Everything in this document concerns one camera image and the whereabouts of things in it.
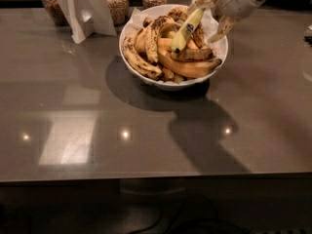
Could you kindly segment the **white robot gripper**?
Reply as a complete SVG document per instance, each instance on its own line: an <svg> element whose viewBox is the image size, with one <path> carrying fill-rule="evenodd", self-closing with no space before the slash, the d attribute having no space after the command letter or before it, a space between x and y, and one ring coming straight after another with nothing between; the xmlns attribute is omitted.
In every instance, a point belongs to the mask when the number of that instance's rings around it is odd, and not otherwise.
<svg viewBox="0 0 312 234"><path fill-rule="evenodd" d="M197 9L209 9L217 5L225 16L214 18L218 22L216 32L208 39L214 43L225 37L240 19L247 18L262 0L195 0L188 7L188 13L191 14Z"/></svg>

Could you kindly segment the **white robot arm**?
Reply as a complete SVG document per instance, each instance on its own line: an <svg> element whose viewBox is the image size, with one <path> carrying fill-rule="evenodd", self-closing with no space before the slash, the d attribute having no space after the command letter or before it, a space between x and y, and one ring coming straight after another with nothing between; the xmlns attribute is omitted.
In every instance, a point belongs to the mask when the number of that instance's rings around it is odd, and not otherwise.
<svg viewBox="0 0 312 234"><path fill-rule="evenodd" d="M215 8L220 19L216 33L209 42L214 43L229 33L240 21L249 17L265 0L195 0L188 7L188 12L192 13L196 9Z"/></svg>

